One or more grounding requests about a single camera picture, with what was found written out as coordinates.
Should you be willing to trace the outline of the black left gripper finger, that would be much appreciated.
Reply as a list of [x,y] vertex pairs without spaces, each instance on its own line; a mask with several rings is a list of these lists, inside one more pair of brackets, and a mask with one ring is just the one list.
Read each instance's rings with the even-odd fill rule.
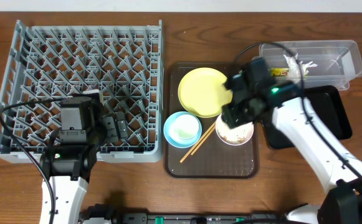
[[102,118],[102,123],[107,129],[107,136],[105,139],[105,144],[117,142],[118,133],[117,133],[115,120],[111,116],[105,117],[105,118]]
[[119,139],[126,139],[128,137],[127,125],[125,114],[121,111],[115,112],[115,122],[117,129],[117,136]]

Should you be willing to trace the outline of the white cup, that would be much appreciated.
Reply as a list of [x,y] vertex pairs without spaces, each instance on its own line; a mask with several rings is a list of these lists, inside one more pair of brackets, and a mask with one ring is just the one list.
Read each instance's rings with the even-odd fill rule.
[[216,133],[224,143],[231,146],[240,146],[252,138],[254,125],[253,123],[247,123],[231,129],[219,115],[216,119]]

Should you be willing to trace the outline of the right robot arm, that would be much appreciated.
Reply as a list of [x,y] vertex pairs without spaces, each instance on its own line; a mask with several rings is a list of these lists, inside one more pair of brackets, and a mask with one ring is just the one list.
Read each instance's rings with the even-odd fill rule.
[[302,87],[277,82],[264,59],[251,61],[224,83],[232,101],[222,107],[230,128],[269,119],[298,149],[320,181],[320,206],[301,205],[277,223],[362,223],[362,161],[327,128]]

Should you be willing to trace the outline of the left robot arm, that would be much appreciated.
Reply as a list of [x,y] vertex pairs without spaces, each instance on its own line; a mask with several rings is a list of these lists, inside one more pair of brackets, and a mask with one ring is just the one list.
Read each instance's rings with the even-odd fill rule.
[[103,113],[103,94],[84,91],[60,101],[61,126],[50,135],[40,157],[41,223],[78,223],[90,173],[100,147],[128,138],[125,115]]

